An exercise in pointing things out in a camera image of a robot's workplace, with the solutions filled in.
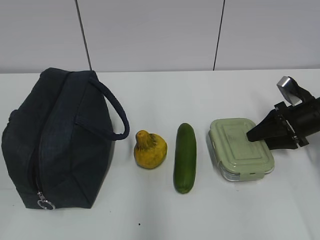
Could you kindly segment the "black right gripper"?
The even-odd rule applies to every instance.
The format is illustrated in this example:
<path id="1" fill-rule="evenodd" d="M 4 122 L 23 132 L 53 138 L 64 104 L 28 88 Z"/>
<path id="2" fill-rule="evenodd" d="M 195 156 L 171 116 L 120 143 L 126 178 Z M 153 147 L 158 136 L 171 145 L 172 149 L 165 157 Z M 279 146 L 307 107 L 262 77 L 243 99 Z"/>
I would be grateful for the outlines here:
<path id="1" fill-rule="evenodd" d="M 275 111 L 247 132 L 250 142 L 265 140 L 270 150 L 295 150 L 309 144 L 307 137 L 320 131 L 320 99 L 296 106 L 276 104 Z"/>

